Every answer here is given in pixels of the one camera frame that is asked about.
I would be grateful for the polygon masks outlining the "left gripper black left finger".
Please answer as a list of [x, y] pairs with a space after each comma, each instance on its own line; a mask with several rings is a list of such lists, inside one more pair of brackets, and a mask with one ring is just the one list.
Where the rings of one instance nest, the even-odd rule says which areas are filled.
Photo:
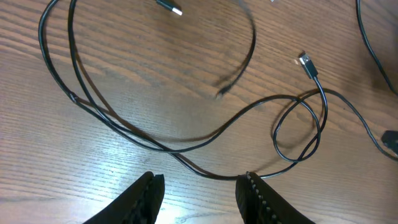
[[145, 172], [85, 224], [154, 224], [164, 195], [164, 175]]

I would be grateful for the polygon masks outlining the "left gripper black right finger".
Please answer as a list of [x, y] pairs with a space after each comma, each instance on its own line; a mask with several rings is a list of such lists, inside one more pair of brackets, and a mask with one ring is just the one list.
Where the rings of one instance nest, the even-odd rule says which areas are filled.
[[245, 224], [314, 224], [253, 172], [238, 176], [235, 196]]

